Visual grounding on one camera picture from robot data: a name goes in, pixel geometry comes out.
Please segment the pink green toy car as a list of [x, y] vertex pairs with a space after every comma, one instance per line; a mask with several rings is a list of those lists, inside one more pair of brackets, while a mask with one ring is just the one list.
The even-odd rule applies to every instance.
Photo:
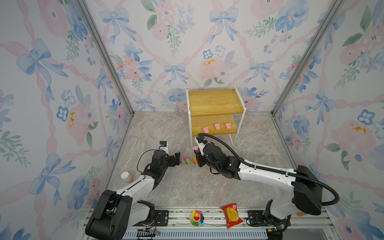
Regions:
[[185, 158], [185, 162], [186, 162], [186, 164], [188, 164], [188, 165], [192, 163], [191, 160], [190, 160], [190, 158], [188, 158], [188, 157]]

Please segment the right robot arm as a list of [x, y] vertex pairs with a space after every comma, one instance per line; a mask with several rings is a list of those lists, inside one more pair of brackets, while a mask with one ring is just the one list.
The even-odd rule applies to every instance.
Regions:
[[322, 207], [340, 201], [339, 194], [317, 180], [307, 167], [279, 169], [257, 165], [236, 155], [226, 156], [214, 143], [199, 143], [193, 150], [198, 165], [209, 166], [216, 175], [268, 184], [286, 191], [284, 196], [269, 200], [263, 211], [249, 214], [249, 225], [252, 227], [273, 226], [282, 231], [288, 227], [293, 214], [302, 212], [318, 216]]

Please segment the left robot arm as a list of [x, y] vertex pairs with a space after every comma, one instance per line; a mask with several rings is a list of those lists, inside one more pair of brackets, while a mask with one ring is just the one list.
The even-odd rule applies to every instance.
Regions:
[[167, 148], [155, 150], [152, 161], [138, 179], [117, 191], [106, 190], [87, 223], [85, 234], [97, 240], [121, 240], [127, 229], [155, 221], [155, 206], [141, 200], [162, 181], [167, 169], [180, 164], [180, 153], [169, 155]]

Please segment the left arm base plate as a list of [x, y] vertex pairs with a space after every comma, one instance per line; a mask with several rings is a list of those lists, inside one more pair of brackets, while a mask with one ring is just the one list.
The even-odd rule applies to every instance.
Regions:
[[137, 223], [135, 227], [167, 227], [169, 222], [168, 210], [155, 210], [153, 215], [149, 216], [149, 219]]

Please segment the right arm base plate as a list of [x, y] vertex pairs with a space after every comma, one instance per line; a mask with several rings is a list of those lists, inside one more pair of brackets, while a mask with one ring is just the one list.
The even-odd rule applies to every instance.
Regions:
[[266, 211], [262, 210], [249, 210], [247, 211], [248, 218], [247, 223], [251, 227], [278, 227], [283, 228], [286, 225], [290, 226], [291, 215], [287, 216], [283, 220], [280, 220]]

